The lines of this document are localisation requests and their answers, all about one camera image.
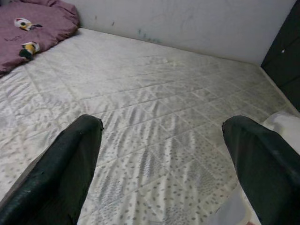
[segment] white sheet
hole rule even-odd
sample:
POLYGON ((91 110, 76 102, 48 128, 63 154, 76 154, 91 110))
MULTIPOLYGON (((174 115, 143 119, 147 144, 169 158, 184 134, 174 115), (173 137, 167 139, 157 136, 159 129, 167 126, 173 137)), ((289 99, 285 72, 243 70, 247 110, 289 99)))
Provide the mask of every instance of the white sheet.
POLYGON ((222 122, 286 107, 253 65, 86 29, 0 82, 0 198, 76 117, 103 119, 80 225, 204 224, 237 184, 222 122))

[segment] floor mattress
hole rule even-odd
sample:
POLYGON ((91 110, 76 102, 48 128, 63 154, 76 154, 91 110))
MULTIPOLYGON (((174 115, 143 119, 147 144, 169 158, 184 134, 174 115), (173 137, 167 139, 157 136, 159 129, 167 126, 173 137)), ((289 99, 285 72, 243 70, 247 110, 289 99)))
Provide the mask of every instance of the floor mattress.
POLYGON ((237 184, 222 122, 287 105, 254 65, 79 29, 0 79, 0 109, 0 198, 87 113, 105 132, 78 224, 201 225, 237 184))

